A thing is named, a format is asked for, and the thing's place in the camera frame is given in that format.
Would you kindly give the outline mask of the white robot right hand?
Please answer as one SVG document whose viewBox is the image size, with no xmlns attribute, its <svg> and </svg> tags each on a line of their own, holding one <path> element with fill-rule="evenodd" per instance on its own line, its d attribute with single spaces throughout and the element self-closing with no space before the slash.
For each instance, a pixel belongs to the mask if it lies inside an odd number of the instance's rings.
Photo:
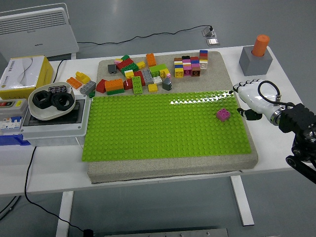
<svg viewBox="0 0 316 237">
<path fill-rule="evenodd" d="M 276 102 L 280 92 L 270 81 L 262 79 L 247 80 L 239 82 L 233 86 L 233 91 L 238 94 L 240 99 L 248 105 L 250 109 L 258 114 L 263 114 L 274 125 L 278 125 L 278 116 L 285 106 L 273 104 L 266 99 Z"/>
</svg>

